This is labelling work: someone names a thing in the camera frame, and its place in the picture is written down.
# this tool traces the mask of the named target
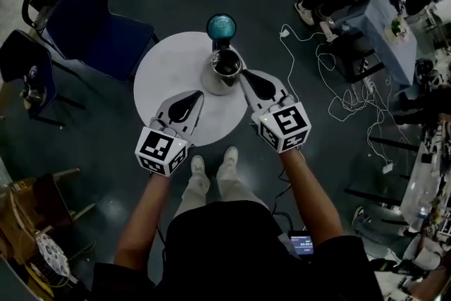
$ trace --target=phone screen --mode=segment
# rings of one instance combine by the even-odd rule
[[[311,243],[310,236],[292,236],[291,242],[293,242],[297,254],[313,254],[313,243]]]

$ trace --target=white sneaker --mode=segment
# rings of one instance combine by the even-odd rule
[[[201,156],[194,156],[191,159],[191,173],[202,173],[205,174],[205,162]]]
[[[299,3],[295,3],[295,9],[302,21],[307,25],[314,25],[315,20],[313,19],[313,14],[309,9],[302,7],[302,0]]]
[[[224,163],[232,164],[234,166],[238,163],[238,149],[237,147],[229,147],[224,153]]]
[[[315,15],[320,18],[322,21],[326,22],[327,26],[330,29],[335,29],[335,22],[330,16],[324,16],[321,12],[321,7],[315,10]]]
[[[364,208],[362,206],[358,206],[354,212],[354,216],[352,217],[351,226],[354,226],[355,220],[362,214],[364,214]]]

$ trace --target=metal cup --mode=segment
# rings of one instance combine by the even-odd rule
[[[233,91],[242,70],[242,59],[232,49],[216,50],[202,69],[201,81],[206,90],[215,95]]]

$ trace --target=wire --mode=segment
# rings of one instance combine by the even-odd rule
[[[279,34],[279,40],[280,42],[283,44],[283,46],[287,49],[288,53],[291,55],[292,57],[292,64],[291,64],[291,69],[290,69],[290,73],[288,74],[288,84],[290,85],[293,93],[295,94],[296,98],[299,101],[299,97],[297,96],[297,94],[295,93],[295,91],[293,90],[293,87],[290,83],[290,76],[292,73],[292,69],[294,67],[295,64],[295,57],[293,56],[292,52],[288,49],[287,45],[284,43],[284,41],[282,40],[282,34],[283,31],[288,28],[291,30],[291,34],[293,34],[296,39],[300,42],[306,42],[311,40],[314,35],[320,34],[320,35],[325,35],[322,32],[315,32],[311,37],[307,38],[307,39],[300,39],[295,31],[288,25],[288,24],[284,24],[282,25],[282,28],[280,29],[280,34]],[[390,163],[392,163],[393,165],[396,165],[397,162],[394,162],[393,160],[389,159],[387,154],[385,153],[385,149],[383,147],[383,145],[381,145],[381,149],[382,152],[379,153],[376,151],[376,149],[374,148],[373,144],[371,143],[371,141],[369,140],[370,134],[372,133],[373,129],[375,127],[377,127],[379,129],[379,134],[380,137],[382,137],[382,128],[381,128],[381,124],[384,122],[385,120],[385,113],[387,113],[390,118],[392,119],[393,123],[395,123],[395,119],[393,118],[393,115],[389,112],[388,110],[388,102],[389,102],[389,98],[390,95],[392,93],[392,86],[391,86],[391,77],[389,76],[389,78],[385,81],[385,84],[389,87],[389,93],[386,99],[386,102],[384,102],[382,96],[380,95],[379,91],[376,88],[376,84],[374,82],[370,82],[369,86],[371,87],[371,89],[373,90],[372,93],[370,93],[370,91],[368,90],[368,88],[366,86],[362,86],[361,91],[360,91],[360,95],[361,98],[359,98],[359,96],[357,95],[357,91],[356,91],[356,87],[355,85],[351,84],[351,88],[347,89],[344,91],[343,96],[338,96],[338,94],[327,84],[326,80],[324,79],[324,75],[323,72],[321,71],[322,67],[324,67],[327,71],[334,71],[335,70],[335,65],[336,65],[336,58],[335,55],[332,53],[329,53],[327,51],[325,52],[319,52],[319,49],[321,46],[323,45],[330,45],[326,44],[326,43],[320,43],[318,44],[318,46],[316,47],[315,50],[315,55],[316,58],[318,60],[318,71],[319,74],[321,76],[321,79],[323,80],[324,85],[330,90],[330,92],[334,95],[334,98],[332,98],[332,100],[330,101],[329,107],[328,107],[328,113],[329,116],[333,117],[334,119],[336,119],[337,121],[340,122],[345,122],[350,116],[355,115],[358,111],[361,111],[362,109],[366,108],[368,105],[373,106],[374,108],[376,108],[376,121],[370,125],[366,131],[366,142],[368,144],[368,146],[370,146],[371,150],[373,151],[374,154],[376,154],[377,156],[379,156],[380,158],[382,158],[385,161],[385,164],[388,165]],[[329,56],[330,60],[332,61],[332,65],[328,66],[326,65],[325,61],[323,60],[322,57],[324,56]],[[338,100],[342,106],[342,108],[344,110],[346,110],[347,115],[344,118],[340,118],[334,114],[332,114],[331,112],[331,108],[335,103],[335,100]],[[407,139],[407,137],[405,136],[405,134],[399,129],[397,128],[398,131],[400,132],[402,139],[407,143],[410,144],[410,141]]]
[[[277,208],[277,199],[281,196],[283,196],[289,189],[291,188],[291,185],[288,185],[281,193],[279,193],[276,198],[274,199],[274,208],[271,214],[275,214],[276,208]]]
[[[293,222],[289,214],[285,212],[276,212],[273,214],[273,216],[284,216],[288,220],[288,223],[290,224],[290,231],[294,231],[295,228],[293,226]]]
[[[322,33],[322,32],[315,32],[315,33],[313,33],[313,34],[311,35],[311,37],[308,38],[308,39],[299,39],[299,37],[297,36],[297,34],[295,33],[295,31],[294,31],[288,24],[282,25],[282,28],[280,29],[279,40],[280,40],[280,42],[283,44],[283,46],[288,50],[288,53],[290,53],[290,55],[291,55],[291,57],[292,57],[291,69],[290,69],[290,72],[288,73],[287,81],[288,81],[288,84],[290,85],[291,91],[292,91],[293,94],[296,96],[297,101],[299,101],[299,97],[297,96],[297,94],[296,94],[295,90],[293,89],[293,86],[291,85],[291,82],[290,82],[291,73],[293,72],[293,68],[294,68],[294,66],[295,66],[295,56],[293,56],[293,54],[292,54],[292,52],[290,51],[290,49],[287,47],[287,45],[286,45],[286,44],[283,42],[283,40],[282,40],[282,38],[283,38],[283,37],[282,37],[282,33],[283,33],[283,28],[284,28],[284,27],[290,28],[290,30],[292,31],[292,34],[293,34],[293,35],[296,37],[296,39],[299,40],[300,42],[307,42],[307,41],[309,41],[311,38],[313,38],[313,37],[314,37],[315,35],[317,35],[317,34],[322,34],[322,35],[325,35],[325,34]]]
[[[97,246],[97,240],[95,240],[91,245],[81,249],[79,252],[74,254],[68,261],[73,260],[74,258],[76,258],[77,256],[79,256],[82,253],[91,252],[96,246]]]
[[[280,172],[280,174],[277,176],[278,179],[282,180],[283,182],[290,182],[289,180],[286,180],[284,178],[282,178],[283,173],[285,172],[285,169],[282,168],[282,172]]]
[[[158,231],[158,235],[160,236],[160,240],[162,241],[164,247],[166,247],[166,241],[163,237],[163,233],[161,232],[160,223],[158,223],[158,225],[156,225],[156,230]]]

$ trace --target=white cable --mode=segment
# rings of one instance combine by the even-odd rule
[[[307,41],[309,41],[311,38],[313,38],[315,35],[317,35],[317,34],[322,34],[322,35],[324,35],[324,33],[316,32],[316,33],[313,33],[309,39],[299,39],[299,37],[296,35],[295,31],[294,31],[288,24],[282,25],[282,28],[280,29],[279,40],[280,40],[280,42],[283,44],[283,46],[288,50],[288,53],[290,53],[290,55],[291,55],[291,57],[292,57],[291,69],[290,69],[290,72],[288,73],[287,81],[288,81],[288,84],[290,85],[291,91],[292,91],[293,94],[296,96],[297,101],[299,101],[299,97],[297,96],[297,94],[296,94],[295,90],[293,89],[293,86],[291,85],[291,82],[290,82],[291,73],[293,72],[293,67],[295,66],[295,56],[293,56],[292,52],[288,49],[287,45],[286,45],[286,44],[283,42],[283,40],[282,40],[282,33],[283,33],[283,28],[284,28],[284,27],[290,28],[292,34],[293,34],[293,35],[296,37],[296,39],[299,40],[300,42],[307,42]]]
[[[289,34],[293,34],[296,39],[299,42],[307,42],[309,40],[311,40],[315,35],[320,34],[320,35],[325,35],[322,32],[315,32],[314,34],[311,35],[310,38],[308,39],[300,39],[295,31],[288,25],[288,24],[284,24],[282,25],[282,28],[280,29],[280,34],[279,34],[279,40],[280,42],[283,44],[283,46],[287,49],[288,53],[291,55],[292,57],[292,63],[291,63],[291,68],[290,68],[290,72],[288,73],[288,77],[287,77],[287,81],[288,84],[290,85],[290,88],[293,92],[293,94],[296,96],[297,101],[299,101],[299,97],[297,96],[295,90],[293,89],[293,86],[291,85],[290,82],[290,76],[292,74],[294,65],[295,65],[295,57],[293,56],[292,52],[290,51],[290,49],[288,49],[287,45],[283,42],[282,38],[282,34],[284,34],[284,29],[285,28],[289,28],[291,30],[291,33]],[[330,90],[330,92],[332,92],[332,94],[334,95],[334,98],[330,101],[329,107],[328,107],[328,113],[331,117],[333,117],[334,119],[336,119],[337,121],[340,122],[345,122],[350,116],[355,115],[358,111],[361,111],[362,109],[364,109],[367,105],[371,105],[374,106],[376,108],[376,121],[370,125],[366,131],[366,142],[368,144],[368,146],[370,146],[370,148],[372,149],[373,153],[376,154],[377,156],[379,156],[380,158],[382,158],[385,161],[385,164],[389,164],[392,163],[393,165],[396,165],[397,162],[394,162],[392,160],[390,160],[387,157],[387,154],[385,153],[384,147],[383,145],[381,145],[381,149],[382,149],[382,153],[379,153],[376,151],[376,149],[374,148],[373,144],[371,143],[371,141],[369,140],[370,134],[373,131],[374,127],[377,126],[379,129],[379,135],[380,137],[382,137],[382,128],[381,128],[381,124],[384,122],[385,120],[385,115],[384,112],[387,112],[393,123],[395,123],[395,119],[393,118],[393,115],[389,112],[388,110],[388,102],[389,102],[389,98],[390,95],[392,93],[392,86],[391,86],[391,78],[389,76],[389,78],[387,80],[385,80],[385,84],[390,87],[390,91],[388,93],[387,96],[387,102],[384,103],[382,96],[379,94],[379,91],[376,88],[376,85],[374,84],[374,82],[370,83],[370,86],[373,88],[373,94],[370,93],[368,91],[368,89],[366,88],[366,86],[362,87],[361,90],[361,99],[359,99],[358,95],[357,95],[357,91],[355,89],[355,86],[352,84],[351,85],[351,89],[347,89],[345,90],[345,92],[343,93],[342,97],[339,97],[338,94],[327,84],[326,80],[324,79],[323,73],[321,72],[321,65],[327,70],[327,71],[333,71],[335,70],[335,65],[336,65],[336,59],[335,56],[332,53],[327,53],[327,52],[323,52],[323,53],[318,53],[319,47],[321,45],[327,45],[326,43],[320,43],[318,44],[318,46],[316,47],[316,51],[315,51],[315,55],[316,58],[318,59],[318,71],[319,74],[321,76],[321,79],[324,82],[324,85]],[[332,58],[333,60],[333,65],[331,67],[328,67],[323,60],[321,59],[322,56],[328,55]],[[380,102],[382,103],[383,108],[381,108],[378,105],[378,100],[376,98],[376,95],[378,96]],[[332,107],[334,101],[338,99],[343,107],[344,110],[346,110],[348,112],[348,114],[346,115],[346,117],[344,118],[338,118],[337,116],[335,116],[334,114],[331,113],[330,108]],[[405,134],[399,129],[399,127],[397,127],[397,129],[399,130],[400,134],[401,134],[401,139],[403,139],[407,144],[410,144],[409,140],[407,139],[407,137],[405,136]]]

